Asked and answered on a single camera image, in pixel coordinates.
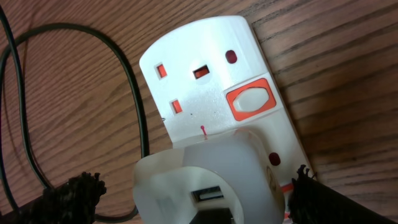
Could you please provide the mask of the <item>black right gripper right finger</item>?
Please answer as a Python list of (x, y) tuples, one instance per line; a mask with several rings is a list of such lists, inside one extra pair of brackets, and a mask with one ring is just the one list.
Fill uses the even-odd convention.
[(292, 179), (288, 200), (289, 218), (298, 224), (396, 224), (396, 222), (356, 203), (309, 175), (301, 165)]

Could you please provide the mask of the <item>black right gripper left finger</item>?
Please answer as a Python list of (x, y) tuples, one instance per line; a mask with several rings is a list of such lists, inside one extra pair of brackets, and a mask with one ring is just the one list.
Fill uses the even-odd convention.
[(41, 198), (15, 218), (1, 218), (14, 224), (92, 224), (96, 206), (106, 193), (99, 173), (83, 172), (56, 189), (46, 189)]

